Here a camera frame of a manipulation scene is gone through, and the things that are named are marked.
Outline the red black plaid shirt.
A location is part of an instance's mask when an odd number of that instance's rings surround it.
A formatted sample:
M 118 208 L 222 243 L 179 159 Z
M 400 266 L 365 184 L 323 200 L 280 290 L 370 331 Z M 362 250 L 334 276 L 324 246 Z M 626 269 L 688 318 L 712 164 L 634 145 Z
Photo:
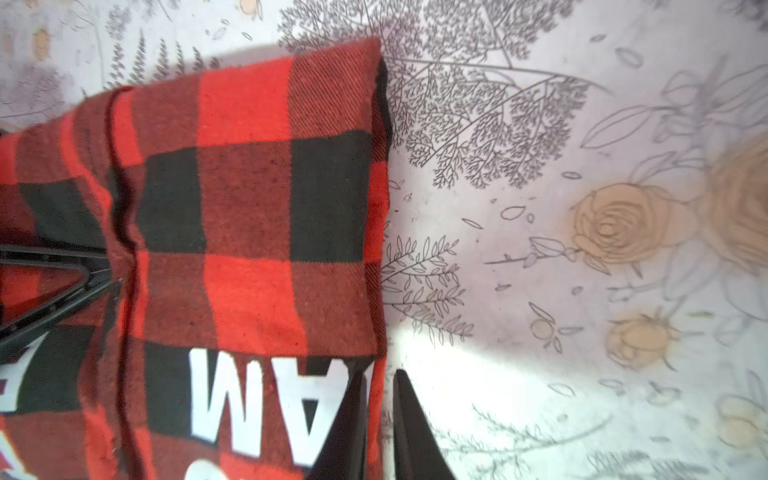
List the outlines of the red black plaid shirt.
M 5 479 L 302 479 L 386 333 L 375 38 L 125 87 L 1 139 L 1 240 L 112 285 L 1 364 Z

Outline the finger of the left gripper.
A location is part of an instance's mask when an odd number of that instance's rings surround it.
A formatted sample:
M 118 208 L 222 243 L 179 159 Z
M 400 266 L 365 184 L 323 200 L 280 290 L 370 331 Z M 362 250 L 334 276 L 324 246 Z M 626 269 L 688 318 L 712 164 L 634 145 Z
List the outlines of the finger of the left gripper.
M 54 326 L 96 301 L 113 284 L 109 269 L 92 272 L 87 279 L 1 327 L 1 361 L 18 355 Z
M 109 270 L 105 252 L 1 245 L 1 264 L 69 270 Z

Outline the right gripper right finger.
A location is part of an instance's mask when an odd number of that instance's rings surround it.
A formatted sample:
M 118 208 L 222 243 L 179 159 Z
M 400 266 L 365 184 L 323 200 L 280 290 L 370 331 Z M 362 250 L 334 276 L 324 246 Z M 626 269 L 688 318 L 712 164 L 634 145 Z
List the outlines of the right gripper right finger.
M 394 375 L 392 414 L 396 479 L 455 480 L 403 369 Z

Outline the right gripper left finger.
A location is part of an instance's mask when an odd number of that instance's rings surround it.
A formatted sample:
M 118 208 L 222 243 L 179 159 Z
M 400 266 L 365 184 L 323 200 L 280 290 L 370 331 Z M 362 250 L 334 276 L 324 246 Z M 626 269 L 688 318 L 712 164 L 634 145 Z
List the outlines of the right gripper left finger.
M 325 443 L 306 478 L 363 480 L 366 471 L 368 385 L 362 372 L 347 386 Z

